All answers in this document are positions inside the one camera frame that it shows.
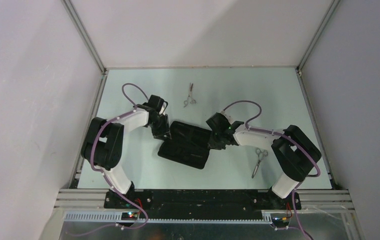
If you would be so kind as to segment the black zippered tool case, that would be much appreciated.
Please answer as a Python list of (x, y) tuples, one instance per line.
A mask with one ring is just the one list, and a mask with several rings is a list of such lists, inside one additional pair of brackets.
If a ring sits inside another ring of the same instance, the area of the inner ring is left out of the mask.
[(171, 138), (164, 140), (158, 156), (199, 170), (204, 169), (209, 157), (208, 141), (211, 130), (174, 121), (170, 125)]

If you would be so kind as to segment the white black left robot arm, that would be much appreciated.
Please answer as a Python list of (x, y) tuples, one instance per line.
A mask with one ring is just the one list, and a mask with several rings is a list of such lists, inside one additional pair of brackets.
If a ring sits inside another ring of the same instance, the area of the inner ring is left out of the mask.
[(90, 122), (81, 156), (90, 163), (92, 170), (104, 176), (112, 190), (118, 192), (116, 201), (123, 208), (132, 207), (136, 201), (136, 195), (129, 191), (133, 183), (120, 165), (124, 136), (137, 128), (149, 127), (153, 138), (170, 139), (169, 119), (165, 113), (168, 105), (163, 98), (151, 95), (147, 102), (122, 115), (112, 119), (95, 117)]

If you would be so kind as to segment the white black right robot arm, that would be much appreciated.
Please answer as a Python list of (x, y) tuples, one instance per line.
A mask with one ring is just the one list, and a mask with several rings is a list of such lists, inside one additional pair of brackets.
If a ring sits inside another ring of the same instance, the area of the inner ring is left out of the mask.
[(227, 146), (252, 146), (272, 152), (282, 173), (271, 187), (269, 204), (281, 209), (289, 202), (289, 195), (306, 178), (316, 178), (321, 171), (319, 149), (297, 126), (281, 130), (251, 127), (242, 121), (231, 122), (223, 112), (217, 112), (206, 123), (212, 130), (208, 147), (224, 150)]

